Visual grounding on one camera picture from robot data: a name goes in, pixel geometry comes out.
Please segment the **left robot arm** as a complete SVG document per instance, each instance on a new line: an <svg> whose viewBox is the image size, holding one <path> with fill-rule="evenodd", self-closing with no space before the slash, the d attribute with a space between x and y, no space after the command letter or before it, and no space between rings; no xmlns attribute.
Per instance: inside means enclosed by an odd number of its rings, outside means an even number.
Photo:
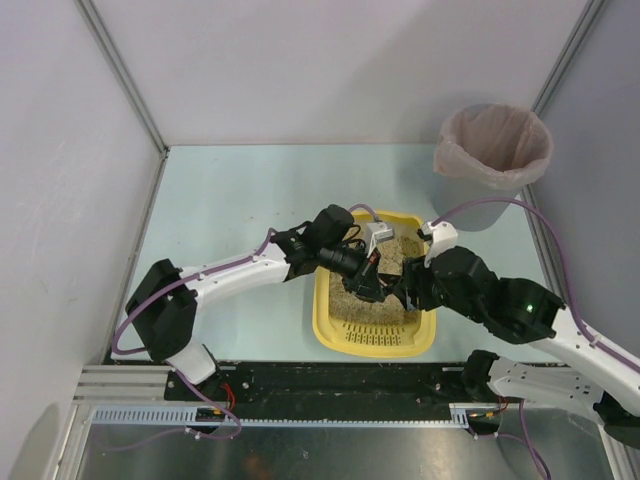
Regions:
<svg viewBox="0 0 640 480"><path fill-rule="evenodd" d="M217 301L253 288L281 284L323 268L339 275L345 290L368 303L382 303L389 291L380 280L375 217L361 227L352 213L331 204L312 221L287 230L269 229L254 250L219 263L179 268L170 260L154 263L125 306L111 350L127 356L145 352L171 366L181 378L199 385L217 365L195 340L198 313Z"/></svg>

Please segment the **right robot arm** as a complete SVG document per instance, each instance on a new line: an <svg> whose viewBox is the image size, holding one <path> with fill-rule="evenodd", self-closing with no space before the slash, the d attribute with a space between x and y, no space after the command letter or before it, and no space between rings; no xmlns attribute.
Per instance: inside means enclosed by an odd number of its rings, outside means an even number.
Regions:
<svg viewBox="0 0 640 480"><path fill-rule="evenodd" d="M537 369L476 350L463 372L471 394L554 406L638 448L638 358L588 326L546 287L524 278L500 278L475 253L454 247L405 260L387 289L408 310L450 309L498 339L528 345L562 365Z"/></svg>

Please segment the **black litter scoop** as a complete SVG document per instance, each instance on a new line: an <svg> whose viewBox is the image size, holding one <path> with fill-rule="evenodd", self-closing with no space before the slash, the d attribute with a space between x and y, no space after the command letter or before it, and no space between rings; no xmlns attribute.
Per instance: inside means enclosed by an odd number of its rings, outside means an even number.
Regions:
<svg viewBox="0 0 640 480"><path fill-rule="evenodd" d="M393 289L398 285L398 283L402 280L401 275L397 274L388 274L388 273L379 273L378 278L380 280L381 285L387 292L392 292Z"/></svg>

